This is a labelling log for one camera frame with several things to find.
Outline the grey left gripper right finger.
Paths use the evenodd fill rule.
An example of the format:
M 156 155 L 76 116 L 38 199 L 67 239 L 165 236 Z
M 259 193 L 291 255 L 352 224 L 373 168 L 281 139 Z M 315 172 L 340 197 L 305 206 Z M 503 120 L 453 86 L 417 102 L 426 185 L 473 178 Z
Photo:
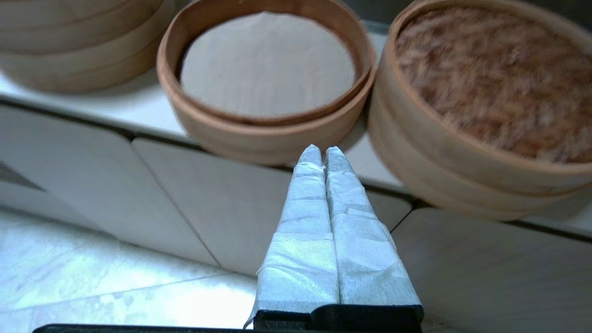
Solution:
M 376 216 L 349 160 L 334 146 L 327 149 L 324 164 L 340 301 L 421 308 L 394 240 Z

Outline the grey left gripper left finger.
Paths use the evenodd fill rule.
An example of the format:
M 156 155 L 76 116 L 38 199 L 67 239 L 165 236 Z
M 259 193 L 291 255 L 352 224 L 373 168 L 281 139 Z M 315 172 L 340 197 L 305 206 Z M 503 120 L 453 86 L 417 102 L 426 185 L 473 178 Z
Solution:
M 338 265 L 321 152 L 309 145 L 294 167 L 277 229 L 257 272 L 257 292 L 245 326 L 267 318 L 308 321 L 339 302 Z

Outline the woven bamboo steamer lid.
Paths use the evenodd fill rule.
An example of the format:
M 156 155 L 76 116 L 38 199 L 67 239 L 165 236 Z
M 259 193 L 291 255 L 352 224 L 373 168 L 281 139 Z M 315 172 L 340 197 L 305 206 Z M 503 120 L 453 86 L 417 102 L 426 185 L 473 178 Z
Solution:
M 373 86 L 370 141 L 384 165 L 412 194 L 427 197 L 437 181 L 462 194 L 568 196 L 592 185 L 592 164 L 539 164 L 489 148 L 444 126 L 398 69 L 394 42 L 411 19 L 430 9 L 477 6 L 518 13 L 564 34 L 592 52 L 592 32 L 530 4 L 512 0 L 421 0 L 406 7 L 389 28 Z

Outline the small bamboo steamer basket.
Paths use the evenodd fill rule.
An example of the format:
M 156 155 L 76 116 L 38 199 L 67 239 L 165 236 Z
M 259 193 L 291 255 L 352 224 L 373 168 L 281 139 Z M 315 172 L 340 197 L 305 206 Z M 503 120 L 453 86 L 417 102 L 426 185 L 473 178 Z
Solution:
M 239 120 L 184 93 L 179 75 L 191 42 L 209 28 L 259 12 L 290 13 L 316 21 L 345 44 L 357 80 L 345 95 L 317 111 L 285 120 Z M 263 165 L 298 160 L 309 145 L 339 145 L 360 118 L 376 77 L 376 52 L 367 29 L 340 0 L 196 0 L 176 14 L 157 51 L 161 87 L 186 132 L 214 154 Z
M 177 9 L 176 0 L 163 0 L 156 13 L 140 26 L 77 50 L 0 50 L 0 73 L 29 88 L 56 93 L 89 92 L 127 82 L 154 67 L 161 37 Z
M 0 50 L 51 53 L 111 40 L 150 19 L 163 0 L 0 0 Z
M 368 134 L 379 158 L 412 194 L 459 214 L 511 221 L 555 203 L 592 199 L 592 174 L 538 171 L 518 160 L 498 161 L 494 152 L 451 135 L 441 126 L 421 125 L 390 108 L 375 88 Z

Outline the white steamer liner cloth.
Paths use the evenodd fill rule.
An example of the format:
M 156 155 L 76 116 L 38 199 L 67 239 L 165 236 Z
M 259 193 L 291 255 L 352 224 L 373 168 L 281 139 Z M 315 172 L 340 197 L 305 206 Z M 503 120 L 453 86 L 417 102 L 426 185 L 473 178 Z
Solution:
M 277 121 L 342 97 L 357 80 L 346 46 L 308 18 L 261 12 L 208 29 L 186 52 L 184 92 L 225 116 Z

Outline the white cabinet front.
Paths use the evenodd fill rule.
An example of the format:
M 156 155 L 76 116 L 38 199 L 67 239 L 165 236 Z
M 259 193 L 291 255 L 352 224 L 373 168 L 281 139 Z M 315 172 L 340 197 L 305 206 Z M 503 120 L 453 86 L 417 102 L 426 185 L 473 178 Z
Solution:
M 264 260 L 291 177 L 7 105 L 2 167 L 32 185 L 21 210 L 249 275 Z M 428 318 L 478 333 L 592 333 L 592 241 L 367 192 Z

